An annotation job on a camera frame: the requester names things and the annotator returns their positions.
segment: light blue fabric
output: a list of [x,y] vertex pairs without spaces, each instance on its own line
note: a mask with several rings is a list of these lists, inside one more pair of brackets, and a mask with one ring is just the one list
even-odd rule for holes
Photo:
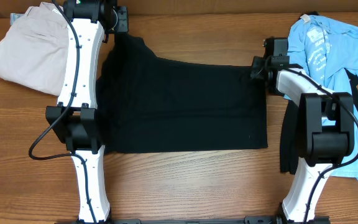
[[[288,36],[290,63],[301,65],[306,73],[323,86],[336,92],[351,92],[345,68],[358,76],[358,27],[324,16],[306,16],[296,22]],[[334,121],[323,121],[332,125]],[[358,153],[358,130],[354,130],[354,150],[343,162]],[[356,177],[358,160],[333,172],[338,177]]]

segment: black fabric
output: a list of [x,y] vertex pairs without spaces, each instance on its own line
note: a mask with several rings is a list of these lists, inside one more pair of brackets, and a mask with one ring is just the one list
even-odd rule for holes
[[[346,70],[347,76],[352,88],[353,103],[358,111],[358,77]],[[295,174],[298,167],[298,152],[294,146],[294,133],[296,128],[296,118],[298,116],[298,107],[291,100],[288,101],[285,112],[281,140],[280,140],[280,172],[289,172]]]
[[166,60],[141,38],[114,38],[96,82],[106,152],[267,147],[265,86],[250,67]]

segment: wooden surface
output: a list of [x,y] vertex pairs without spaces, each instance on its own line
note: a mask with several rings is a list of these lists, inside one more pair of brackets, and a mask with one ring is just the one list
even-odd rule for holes
[[[326,16],[358,26],[358,13]],[[299,16],[236,14],[134,16],[132,35],[160,57],[193,63],[250,65],[266,37],[286,37]],[[9,28],[0,19],[0,40]],[[103,45],[99,65],[113,42]],[[57,98],[0,79],[0,223],[74,220],[79,211],[70,158],[33,161],[27,151],[47,127],[45,107]],[[279,172],[279,141],[286,101],[267,97],[268,149],[110,154],[106,191],[114,218],[242,218],[274,214],[293,176]],[[35,154],[65,152],[53,133]],[[333,223],[358,223],[358,181],[332,177],[316,209]]]
[[[0,18],[10,13],[25,13],[30,6],[51,0],[0,0]],[[118,0],[130,15],[284,13],[284,12],[355,12],[358,0]]]

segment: black strap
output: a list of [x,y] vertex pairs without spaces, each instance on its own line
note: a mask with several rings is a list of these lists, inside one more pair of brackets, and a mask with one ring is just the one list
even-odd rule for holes
[[[358,77],[346,70],[347,76],[352,88],[354,106],[358,111]],[[296,129],[296,118],[298,116],[298,107],[291,100],[288,101],[285,112],[283,126],[280,138],[280,172],[289,172],[295,174],[298,167],[298,152],[295,150],[294,139]]]

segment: clothing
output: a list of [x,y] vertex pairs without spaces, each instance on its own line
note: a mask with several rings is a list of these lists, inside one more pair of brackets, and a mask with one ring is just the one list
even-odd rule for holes
[[0,78],[59,95],[68,53],[67,22],[50,3],[30,7],[0,41]]
[[[352,94],[346,70],[358,78],[358,27],[323,16],[303,16],[291,28],[288,55],[290,63],[301,65],[319,84],[336,92]],[[358,107],[354,108],[354,114],[358,119]],[[325,120],[323,125],[333,125],[334,122]],[[358,153],[356,127],[354,136],[353,153],[345,157],[343,162],[349,161]],[[358,160],[336,169],[332,175],[358,178]]]
[[96,82],[106,151],[267,147],[264,82],[250,67],[158,58],[143,40],[115,35]]

